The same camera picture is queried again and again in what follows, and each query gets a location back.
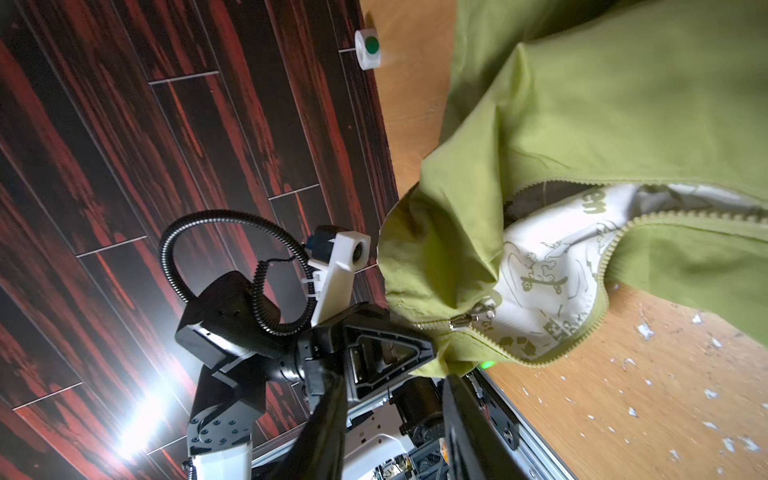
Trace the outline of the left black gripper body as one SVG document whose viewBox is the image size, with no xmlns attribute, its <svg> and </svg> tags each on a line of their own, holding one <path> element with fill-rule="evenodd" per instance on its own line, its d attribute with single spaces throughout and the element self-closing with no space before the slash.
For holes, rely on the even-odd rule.
<svg viewBox="0 0 768 480">
<path fill-rule="evenodd" d="M 428 335 L 378 305 L 358 303 L 316 327 L 274 336 L 257 323 L 252 296 L 250 282 L 232 271 L 184 309 L 175 340 L 202 363 L 191 432 L 246 431 L 266 411 L 270 381 L 303 383 L 316 406 L 338 375 L 356 405 L 435 357 Z"/>
</svg>

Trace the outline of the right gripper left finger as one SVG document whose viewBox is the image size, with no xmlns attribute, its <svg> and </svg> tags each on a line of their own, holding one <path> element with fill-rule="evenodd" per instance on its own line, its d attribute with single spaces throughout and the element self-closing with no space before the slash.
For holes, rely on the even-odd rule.
<svg viewBox="0 0 768 480">
<path fill-rule="evenodd" d="M 344 380 L 331 375 L 320 403 L 269 479 L 341 479 L 347 421 Z"/>
</svg>

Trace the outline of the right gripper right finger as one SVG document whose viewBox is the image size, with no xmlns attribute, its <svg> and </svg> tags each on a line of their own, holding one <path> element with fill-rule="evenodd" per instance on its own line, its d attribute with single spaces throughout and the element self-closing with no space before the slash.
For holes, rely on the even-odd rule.
<svg viewBox="0 0 768 480">
<path fill-rule="evenodd" d="M 449 375 L 443 382 L 443 419 L 451 479 L 528 479 L 530 468 L 514 454 L 521 442 L 521 422 L 503 407 L 500 423 L 478 404 L 475 391 L 463 378 Z"/>
</svg>

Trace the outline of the green zip-up jacket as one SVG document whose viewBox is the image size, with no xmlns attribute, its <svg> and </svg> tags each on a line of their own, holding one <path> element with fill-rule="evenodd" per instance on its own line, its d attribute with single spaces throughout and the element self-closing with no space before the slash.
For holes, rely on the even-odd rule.
<svg viewBox="0 0 768 480">
<path fill-rule="evenodd" d="M 428 377 L 552 363 L 618 281 L 767 340 L 767 5 L 460 1 L 439 146 L 389 213 Z"/>
</svg>

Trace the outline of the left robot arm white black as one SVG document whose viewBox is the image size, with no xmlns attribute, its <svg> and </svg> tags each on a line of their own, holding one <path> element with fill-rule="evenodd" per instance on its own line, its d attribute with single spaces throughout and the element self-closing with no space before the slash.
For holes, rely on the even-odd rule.
<svg viewBox="0 0 768 480">
<path fill-rule="evenodd" d="M 174 259 L 179 238 L 206 224 L 250 226 L 278 240 L 304 273 L 301 315 L 282 322 L 265 293 L 270 262 L 252 276 L 228 272 L 194 293 Z M 356 274 L 370 257 L 369 236 L 332 225 L 300 242 L 257 215 L 206 210 L 183 216 L 163 233 L 162 271 L 185 308 L 175 341 L 202 364 L 187 424 L 191 479 L 248 479 L 252 426 L 266 411 L 271 381 L 301 382 L 312 415 L 274 479 L 339 479 L 349 408 L 435 358 L 425 333 L 391 319 L 387 309 L 351 300 Z"/>
</svg>

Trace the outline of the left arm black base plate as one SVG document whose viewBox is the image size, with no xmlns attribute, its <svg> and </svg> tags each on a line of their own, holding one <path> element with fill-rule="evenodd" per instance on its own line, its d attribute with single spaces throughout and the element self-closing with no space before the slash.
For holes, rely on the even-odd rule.
<svg viewBox="0 0 768 480">
<path fill-rule="evenodd" d="M 490 385 L 471 373 L 463 378 L 493 422 L 505 417 Z M 347 432 L 343 479 L 451 479 L 443 419 L 443 382 L 409 380 Z M 514 456 L 522 459 L 520 447 Z"/>
</svg>

